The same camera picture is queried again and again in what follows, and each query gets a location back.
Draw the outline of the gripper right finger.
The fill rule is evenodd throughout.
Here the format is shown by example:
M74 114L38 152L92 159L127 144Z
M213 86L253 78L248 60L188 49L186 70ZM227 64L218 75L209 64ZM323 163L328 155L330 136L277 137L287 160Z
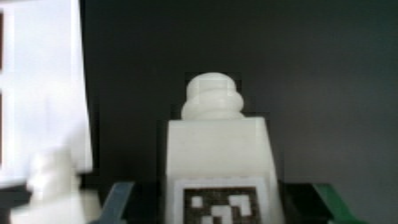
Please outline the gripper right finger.
M330 213L326 224L362 224L362 220L351 214L348 205L332 185L319 183L312 185L312 188Z

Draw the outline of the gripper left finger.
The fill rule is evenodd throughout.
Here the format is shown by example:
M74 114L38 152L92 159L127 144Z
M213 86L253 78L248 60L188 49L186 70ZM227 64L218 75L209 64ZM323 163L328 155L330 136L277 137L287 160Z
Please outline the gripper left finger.
M133 186L134 186L133 182L117 182L113 184L102 205L102 212L97 219L97 224L126 224L122 214Z

